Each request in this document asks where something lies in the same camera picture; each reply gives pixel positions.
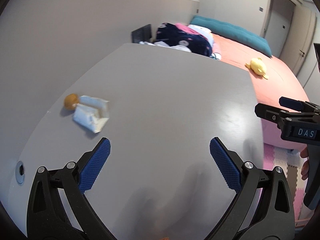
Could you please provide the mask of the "right hand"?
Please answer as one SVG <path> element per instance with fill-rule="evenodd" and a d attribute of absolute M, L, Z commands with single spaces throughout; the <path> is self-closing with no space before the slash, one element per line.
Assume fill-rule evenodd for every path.
<path fill-rule="evenodd" d="M 302 166 L 302 170 L 301 170 L 301 176 L 302 176 L 302 180 L 307 180 L 308 176 L 309 176 L 309 152 L 308 152 L 308 148 L 304 148 L 304 150 L 302 150 L 300 152 L 300 157 L 302 159 L 304 159 L 304 164 Z"/>

